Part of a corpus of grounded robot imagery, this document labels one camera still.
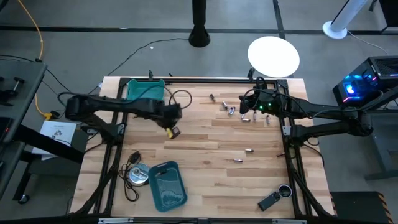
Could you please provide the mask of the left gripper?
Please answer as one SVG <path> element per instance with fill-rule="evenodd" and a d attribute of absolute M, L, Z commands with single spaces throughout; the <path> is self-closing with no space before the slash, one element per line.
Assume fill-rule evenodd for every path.
<path fill-rule="evenodd" d="M 180 135 L 180 130 L 176 126 L 182 118 L 182 108 L 180 103 L 163 106 L 162 114 L 155 120 L 158 126 L 166 128 L 166 133 L 170 139 L 175 139 Z"/>

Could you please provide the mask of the teal plastic bin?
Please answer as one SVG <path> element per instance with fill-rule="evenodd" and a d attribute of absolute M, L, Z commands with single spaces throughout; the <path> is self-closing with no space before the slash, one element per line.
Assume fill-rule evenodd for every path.
<path fill-rule="evenodd" d="M 164 86 L 163 80 L 142 82 L 132 79 L 127 84 L 127 100 L 135 100 L 137 98 L 151 98 L 155 100 L 164 99 Z"/>
<path fill-rule="evenodd" d="M 149 183 L 155 208 L 159 212 L 168 212 L 187 202 L 187 193 L 175 161 L 151 167 Z"/>

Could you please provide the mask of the black handheld device round lens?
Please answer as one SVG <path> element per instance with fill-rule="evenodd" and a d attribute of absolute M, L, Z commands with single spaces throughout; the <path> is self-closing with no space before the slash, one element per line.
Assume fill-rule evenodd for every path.
<path fill-rule="evenodd" d="M 273 193 L 269 194 L 265 198 L 263 198 L 260 202 L 257 203 L 258 207 L 265 211 L 273 204 L 277 203 L 282 198 L 289 198 L 292 196 L 292 189 L 289 185 L 282 184 L 279 188 Z"/>

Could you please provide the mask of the round silver metal device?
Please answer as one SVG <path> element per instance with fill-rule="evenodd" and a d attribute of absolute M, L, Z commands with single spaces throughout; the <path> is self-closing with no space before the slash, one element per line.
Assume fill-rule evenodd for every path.
<path fill-rule="evenodd" d="M 128 179 L 133 186 L 140 187 L 149 183 L 149 167 L 138 163 L 133 165 L 128 172 Z"/>

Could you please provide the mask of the white round disc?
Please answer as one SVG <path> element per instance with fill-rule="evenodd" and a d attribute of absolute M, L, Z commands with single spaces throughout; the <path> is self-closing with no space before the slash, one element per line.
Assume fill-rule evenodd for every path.
<path fill-rule="evenodd" d="M 272 78 L 288 77 L 300 65 L 297 49 L 280 37 L 265 36 L 254 40 L 248 47 L 247 55 L 255 71 Z"/>

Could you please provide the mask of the black pole with base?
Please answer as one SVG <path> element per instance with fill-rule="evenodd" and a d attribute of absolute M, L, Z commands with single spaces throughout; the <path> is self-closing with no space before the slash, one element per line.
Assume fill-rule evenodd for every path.
<path fill-rule="evenodd" d="M 191 46 L 202 48 L 210 43 L 210 36 L 205 28 L 206 0 L 192 0 L 193 29 L 188 41 Z"/>

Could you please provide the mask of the white printed booklet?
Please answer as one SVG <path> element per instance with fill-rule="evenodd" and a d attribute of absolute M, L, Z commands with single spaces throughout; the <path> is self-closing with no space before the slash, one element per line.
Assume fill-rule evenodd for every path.
<path fill-rule="evenodd" d="M 44 121 L 40 129 L 40 134 L 50 137 L 64 145 L 71 146 L 75 130 L 76 123 Z M 36 147 L 33 148 L 32 153 L 41 156 L 42 161 L 56 157 L 56 155 Z"/>

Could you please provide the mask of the white tower fan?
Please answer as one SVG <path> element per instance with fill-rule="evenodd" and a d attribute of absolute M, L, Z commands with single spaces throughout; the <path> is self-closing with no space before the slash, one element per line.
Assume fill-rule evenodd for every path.
<path fill-rule="evenodd" d="M 344 39 L 348 33 L 349 23 L 367 2 L 368 0 L 347 0 L 336 17 L 323 24 L 323 33 L 332 39 Z"/>

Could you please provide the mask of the black desk support beam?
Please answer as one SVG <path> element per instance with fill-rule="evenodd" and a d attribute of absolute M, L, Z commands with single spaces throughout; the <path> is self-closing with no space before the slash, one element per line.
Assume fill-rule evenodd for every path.
<path fill-rule="evenodd" d="M 13 140 L 24 142 L 27 145 L 37 147 L 53 155 L 68 159 L 79 164 L 81 164 L 81 162 L 83 161 L 83 152 L 78 151 L 74 147 L 62 144 L 59 141 L 56 141 L 48 136 L 40 134 L 37 131 L 30 129 L 24 125 L 20 125 L 17 128 Z"/>

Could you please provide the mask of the grey metal stand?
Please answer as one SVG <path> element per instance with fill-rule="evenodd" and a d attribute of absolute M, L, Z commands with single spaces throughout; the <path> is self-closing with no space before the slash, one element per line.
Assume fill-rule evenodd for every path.
<path fill-rule="evenodd" d="M 376 108 L 371 108 L 374 143 L 379 172 L 365 176 L 366 180 L 398 177 L 398 93 L 385 93 Z"/>

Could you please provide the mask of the black computer with lights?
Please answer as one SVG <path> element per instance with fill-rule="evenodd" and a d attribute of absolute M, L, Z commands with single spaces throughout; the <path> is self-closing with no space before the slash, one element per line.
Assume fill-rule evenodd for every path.
<path fill-rule="evenodd" d="M 360 107 L 398 86 L 398 56 L 369 57 L 334 88 L 340 106 Z"/>

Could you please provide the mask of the grey side desk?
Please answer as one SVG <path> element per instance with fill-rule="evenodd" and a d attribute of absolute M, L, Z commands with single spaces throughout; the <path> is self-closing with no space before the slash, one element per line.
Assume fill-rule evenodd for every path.
<path fill-rule="evenodd" d="M 47 65 L 38 62 L 0 61 L 0 143 L 9 143 L 27 113 Z M 13 92 L 14 77 L 25 83 Z"/>

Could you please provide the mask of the black knob tool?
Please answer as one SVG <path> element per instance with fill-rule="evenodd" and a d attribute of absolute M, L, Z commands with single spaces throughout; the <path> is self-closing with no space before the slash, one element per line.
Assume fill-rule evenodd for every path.
<path fill-rule="evenodd" d="M 25 83 L 25 80 L 23 78 L 19 78 L 19 77 L 14 77 L 14 81 L 16 82 L 14 88 L 12 89 L 13 92 L 16 92 L 16 90 L 18 89 L 18 87 L 20 85 L 23 85 Z"/>

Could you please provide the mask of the black furniture corner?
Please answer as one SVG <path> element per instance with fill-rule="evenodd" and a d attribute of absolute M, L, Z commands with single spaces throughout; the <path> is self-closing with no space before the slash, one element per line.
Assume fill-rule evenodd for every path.
<path fill-rule="evenodd" d="M 398 33 L 398 0 L 372 0 L 369 11 L 374 14 L 381 33 Z"/>

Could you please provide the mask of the black aluminium table frame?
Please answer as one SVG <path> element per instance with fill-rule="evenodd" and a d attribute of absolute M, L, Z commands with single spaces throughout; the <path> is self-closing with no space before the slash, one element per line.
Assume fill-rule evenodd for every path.
<path fill-rule="evenodd" d="M 88 153 L 81 165 L 71 211 L 77 211 L 94 192 L 110 168 L 115 153 L 121 161 L 136 151 L 141 161 L 154 166 L 175 161 L 187 191 L 187 202 L 165 212 L 166 217 L 189 218 L 292 218 L 305 212 L 308 204 L 301 193 L 283 198 L 266 211 L 257 203 L 289 183 L 286 161 L 277 157 L 283 151 L 282 123 L 263 114 L 229 115 L 222 102 L 238 107 L 238 96 L 252 88 L 247 78 L 170 77 L 169 89 L 183 105 L 178 122 L 180 136 L 171 140 L 152 121 L 100 111 L 107 122 L 127 124 L 121 147 L 107 150 L 99 136 L 88 142 Z M 213 94 L 216 102 L 210 98 Z"/>

